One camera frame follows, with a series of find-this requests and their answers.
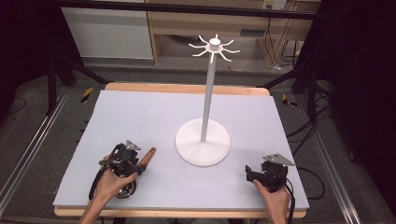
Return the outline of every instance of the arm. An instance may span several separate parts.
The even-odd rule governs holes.
[[[78,224],[92,224],[99,217],[99,214],[119,190],[134,181],[137,173],[124,178],[116,176],[111,169],[105,170],[95,189],[95,194],[87,205]]]
[[[253,184],[265,200],[272,222],[274,224],[285,224],[290,201],[290,195],[285,188],[270,193],[258,180],[254,179]]]

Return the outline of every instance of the aluminum rail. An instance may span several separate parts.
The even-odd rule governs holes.
[[[69,93],[71,87],[63,87],[61,93],[58,97],[58,104],[54,108],[51,114],[47,115],[41,126],[39,127],[38,131],[35,133],[34,138],[30,142],[29,146],[26,148],[25,152],[23,153],[20,161],[15,166],[11,176],[8,178],[6,184],[3,186],[2,190],[0,191],[0,217],[3,215],[6,207],[11,200],[12,195],[14,194],[15,190],[17,189],[18,185],[21,183],[23,176],[25,175],[27,169],[29,168],[30,164],[32,163],[35,154],[41,147],[47,133],[50,130],[53,122],[56,120],[59,112],[64,105],[64,101],[66,99],[67,93]]]
[[[129,10],[129,11],[176,12],[176,13],[194,13],[194,14],[211,14],[211,15],[228,15],[228,16],[282,18],[282,19],[297,19],[297,20],[313,20],[318,18],[318,15],[312,12],[266,10],[266,9],[254,9],[254,8],[206,7],[206,6],[88,1],[88,0],[34,0],[34,1],[37,3],[55,4],[59,7],[78,7],[78,8],[94,8],[94,9]]]
[[[297,95],[297,102],[299,105],[304,105],[304,99],[302,95]],[[309,121],[310,118],[306,110],[302,108],[304,117],[306,121]],[[313,134],[316,150],[318,152],[318,156],[323,165],[324,171],[329,178],[329,182],[332,186],[332,191],[337,199],[338,204],[340,205],[341,211],[346,219],[346,223],[348,224],[359,224],[361,223],[361,219],[359,218],[358,212],[355,209],[355,205],[349,198],[349,194],[347,193],[347,189],[344,186],[344,183],[338,174],[338,171],[335,169],[334,164],[332,163],[332,159],[330,158],[329,153],[318,133],[315,131]]]

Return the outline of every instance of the gray carpet floor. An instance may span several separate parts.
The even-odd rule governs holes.
[[[163,62],[166,60],[173,59],[172,57],[165,58]],[[205,69],[190,69],[187,71],[160,65],[156,68],[91,67],[91,70],[103,77],[117,81],[205,84]],[[224,67],[217,72],[215,83],[218,85],[256,86],[267,83],[277,76],[279,76],[277,72],[263,74],[243,69],[241,71],[231,71],[231,69]],[[306,123],[304,103],[297,107],[282,103],[282,95],[291,94],[289,84],[289,82],[285,82],[270,90],[271,95],[276,99],[276,106],[286,134],[298,130]],[[81,103],[80,100],[88,87],[93,87],[93,92],[87,103]],[[104,87],[104,85],[88,78],[80,77],[78,83],[73,88],[70,88],[59,116],[51,126],[21,183],[16,188],[13,197],[1,216],[1,222],[76,222],[76,217],[57,217],[53,212],[52,203],[55,198],[56,188],[59,187],[65,169],[78,145],[78,140],[83,135],[83,130],[90,120],[99,91]],[[1,120],[0,124],[0,150],[3,155],[6,155],[0,157],[0,170],[2,173],[0,176],[0,188],[7,183],[8,177],[18,164],[24,150],[29,146],[45,116],[48,97],[46,77],[39,77],[23,83],[18,88],[16,96],[18,98],[9,109],[9,112],[16,112]],[[298,97],[305,101],[306,94],[303,93],[298,95]],[[329,103],[325,98],[321,98],[318,95],[317,104],[317,111],[319,111]],[[332,111],[326,111],[320,117],[323,117],[323,119],[318,121],[316,132],[320,134],[346,186],[361,223],[396,223],[395,217],[378,193],[364,166],[349,160],[347,145],[335,123],[336,118],[332,117]],[[307,130],[289,139],[291,150],[297,148],[300,143],[299,140],[304,138],[306,132]],[[294,223],[346,223],[340,205],[334,197],[332,185],[318,157],[312,137],[309,137],[304,142],[294,159],[297,166],[309,169],[318,175],[326,189],[324,196],[319,200],[309,200],[310,208],[307,210],[306,216],[302,219],[295,219]],[[299,171],[299,173],[307,195],[314,198],[319,196],[322,188],[318,179],[303,170]]]

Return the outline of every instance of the black cable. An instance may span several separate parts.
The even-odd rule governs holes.
[[[15,97],[15,100],[23,100],[23,105],[20,108],[18,108],[17,110],[7,113],[7,115],[15,114],[18,111],[22,110],[26,106],[26,100],[25,99],[20,98],[20,97]]]
[[[325,188],[325,185],[324,185],[323,180],[322,180],[317,174],[315,174],[313,171],[308,170],[308,169],[306,169],[306,168],[304,168],[304,167],[299,167],[299,166],[297,166],[297,169],[298,169],[298,170],[306,171],[306,172],[308,172],[309,174],[314,175],[314,176],[319,180],[320,185],[322,186],[322,192],[319,194],[319,196],[317,196],[317,197],[308,197],[307,199],[310,199],[310,200],[319,200],[319,199],[323,198],[324,194],[326,193],[326,188]]]
[[[268,36],[270,37],[271,49],[272,49],[272,52],[273,52],[273,54],[274,54],[274,60],[275,60],[280,66],[289,65],[288,63],[280,63],[280,62],[277,61],[277,59],[276,59],[276,54],[275,54],[275,51],[274,51],[274,43],[272,42],[272,37],[271,37],[271,32],[270,32],[271,18],[268,18],[268,22],[267,22],[267,23],[268,23],[267,34],[268,34]]]
[[[274,44],[273,44],[273,42],[272,42],[272,38],[271,38],[271,34],[270,34],[270,26],[271,26],[271,18],[268,18],[268,22],[267,22],[267,32],[265,33],[265,37],[264,37],[264,46],[265,46],[265,49],[267,50],[268,56],[269,56],[270,59],[271,59],[271,63],[272,63],[274,66],[286,66],[286,65],[288,65],[288,64],[279,63],[279,62],[276,60],[276,54],[275,54],[275,52],[274,52]],[[267,36],[270,37],[270,43],[271,43],[271,46],[272,46],[272,52],[274,53],[274,60],[275,60],[275,62],[278,63],[278,64],[275,64],[275,63],[274,63],[274,61],[273,61],[273,59],[272,59],[272,57],[271,57],[271,53],[270,53],[270,51],[269,51],[269,49],[268,49],[268,47],[267,47]]]
[[[111,151],[111,153],[110,153],[110,155],[109,155],[108,157],[109,157],[109,158],[112,158],[113,155],[114,155],[114,153],[116,152],[116,150],[118,150],[119,148],[120,148],[120,145],[116,145],[116,146],[114,147],[113,151]],[[91,199],[93,198],[93,194],[95,193],[96,186],[98,185],[100,178],[102,178],[102,175],[105,173],[105,170],[106,170],[107,168],[110,168],[110,167],[108,166],[108,164],[104,165],[104,166],[99,170],[99,172],[96,174],[96,177],[95,177],[95,179],[93,180],[92,185],[91,185],[90,193],[89,193],[89,195],[88,195],[88,199],[89,199],[89,200],[91,200]]]
[[[316,123],[313,124],[313,125],[311,126],[311,129],[310,129],[309,132],[306,134],[306,136],[305,136],[305,138],[303,139],[303,141],[301,141],[300,145],[297,146],[297,148],[293,151],[293,153],[292,153],[293,157],[296,155],[296,153],[298,152],[298,150],[300,150],[301,146],[302,146],[303,143],[306,141],[306,139],[308,139],[308,136],[310,136],[310,135],[315,131],[316,128],[317,128],[317,124],[316,124]]]
[[[289,219],[288,219],[288,223],[291,224],[292,220],[293,220],[293,214],[294,214],[294,208],[295,208],[295,204],[296,204],[296,199],[294,198],[294,188],[293,185],[291,184],[291,182],[288,180],[288,182],[290,183],[291,189],[289,188],[289,186],[286,184],[285,188],[286,190],[289,192],[290,194],[290,210],[289,210]]]

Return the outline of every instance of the floor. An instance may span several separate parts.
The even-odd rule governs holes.
[[[205,84],[207,55],[201,58],[191,57],[192,54],[201,51],[188,47],[189,43],[202,45],[196,37],[167,36],[163,41],[162,55],[157,65],[123,62],[124,64],[117,66],[98,66],[97,63],[87,63],[87,66],[98,75],[117,81]],[[286,62],[284,64],[287,65],[282,66],[280,71],[267,68],[262,61],[262,55],[257,51],[254,39],[235,39],[229,49],[241,49],[241,53],[226,54],[226,57],[233,60],[231,63],[218,61],[216,83],[221,85],[257,86],[291,69]],[[290,51],[285,52],[285,55],[290,55]],[[7,157],[0,160],[0,187],[3,188],[0,194],[0,222],[76,222],[75,217],[55,216],[52,202],[64,170],[90,119],[98,92],[104,87],[83,75],[76,76],[78,83],[67,90],[64,104],[56,119],[47,120],[50,124],[49,132],[42,133],[45,135],[43,140],[37,142],[32,139],[46,119],[46,77],[40,77],[19,87],[18,98],[0,126],[0,150],[4,153],[8,148],[13,149],[13,153],[8,153]],[[293,80],[287,80],[270,90],[276,99],[285,133],[293,133],[308,122],[304,109],[306,94],[292,94],[292,82]],[[319,84],[324,88],[329,87],[325,81],[320,81]],[[82,104],[79,101],[87,87],[94,87],[94,91],[89,101]],[[59,96],[63,96],[64,89],[61,85],[58,90]],[[284,96],[288,97],[289,103],[284,100]],[[315,131],[310,134],[306,129],[288,140],[290,148],[296,150],[308,134],[307,140],[294,159],[297,164],[320,177],[325,186],[325,193],[321,196],[323,188],[318,178],[301,170],[300,176],[307,197],[310,198],[310,209],[306,217],[294,222],[396,223],[395,217],[388,210],[364,167],[349,160],[347,146],[335,124],[336,118],[332,118],[326,97],[318,94],[317,105],[317,111],[323,109],[323,113],[315,126]],[[26,155],[25,152],[31,147],[36,147],[36,150]],[[20,167],[18,163],[21,162],[24,162],[25,166],[20,170],[14,169]],[[9,178],[17,172],[21,172],[18,178]],[[4,197],[4,186],[12,186],[7,197]]]

